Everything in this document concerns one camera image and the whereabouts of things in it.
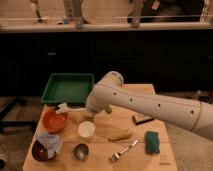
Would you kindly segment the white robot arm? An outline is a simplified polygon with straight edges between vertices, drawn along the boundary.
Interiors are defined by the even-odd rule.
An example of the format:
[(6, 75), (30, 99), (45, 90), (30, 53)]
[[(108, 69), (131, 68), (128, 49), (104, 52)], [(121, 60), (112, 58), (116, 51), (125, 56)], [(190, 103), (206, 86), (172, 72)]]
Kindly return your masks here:
[(124, 78), (110, 71), (92, 88), (85, 115), (93, 118), (115, 105), (156, 118), (213, 141), (213, 105), (202, 101), (138, 93), (123, 87)]

